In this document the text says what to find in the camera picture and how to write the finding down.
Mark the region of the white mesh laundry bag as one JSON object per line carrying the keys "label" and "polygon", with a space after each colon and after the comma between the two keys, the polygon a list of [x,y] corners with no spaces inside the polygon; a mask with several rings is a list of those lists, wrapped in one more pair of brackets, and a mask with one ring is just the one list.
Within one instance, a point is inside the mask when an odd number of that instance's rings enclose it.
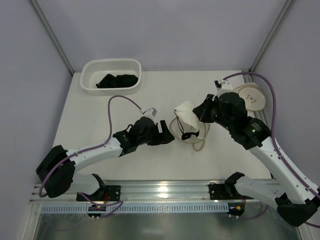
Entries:
{"label": "white mesh laundry bag", "polygon": [[210,125],[201,123],[199,131],[196,131],[192,126],[183,126],[179,119],[174,118],[169,124],[169,131],[177,140],[192,145],[195,152],[200,152],[205,147]]}

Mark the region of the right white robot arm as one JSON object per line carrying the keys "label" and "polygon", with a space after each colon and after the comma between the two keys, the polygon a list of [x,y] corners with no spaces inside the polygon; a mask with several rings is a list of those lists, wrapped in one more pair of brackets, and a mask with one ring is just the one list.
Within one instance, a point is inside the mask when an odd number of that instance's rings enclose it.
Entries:
{"label": "right white robot arm", "polygon": [[271,187],[235,172],[225,182],[231,197],[250,197],[277,210],[288,224],[299,227],[320,207],[320,188],[295,166],[277,146],[267,125],[248,115],[245,101],[235,92],[220,96],[208,94],[192,112],[203,123],[216,123],[225,128],[231,138],[260,160],[277,180]]}

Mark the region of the white bra with black straps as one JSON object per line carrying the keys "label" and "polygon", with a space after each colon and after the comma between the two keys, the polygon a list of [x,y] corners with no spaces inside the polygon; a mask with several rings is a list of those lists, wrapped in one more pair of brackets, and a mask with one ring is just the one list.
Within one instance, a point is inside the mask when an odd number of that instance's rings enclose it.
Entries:
{"label": "white bra with black straps", "polygon": [[203,122],[200,122],[193,113],[194,108],[195,106],[192,102],[185,101],[174,109],[174,114],[184,127],[193,127],[196,131],[199,131]]}

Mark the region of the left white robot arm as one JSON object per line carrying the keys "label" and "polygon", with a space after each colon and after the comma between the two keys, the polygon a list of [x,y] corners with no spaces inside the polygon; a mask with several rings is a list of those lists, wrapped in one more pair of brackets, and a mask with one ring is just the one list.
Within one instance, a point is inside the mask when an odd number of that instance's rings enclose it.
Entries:
{"label": "left white robot arm", "polygon": [[80,201],[102,201],[108,190],[104,181],[96,173],[82,174],[80,170],[104,160],[131,154],[141,145],[165,145],[174,139],[165,120],[155,123],[148,117],[141,117],[98,145],[74,150],[57,145],[36,169],[41,181],[39,196],[57,198],[67,192],[76,192]]}

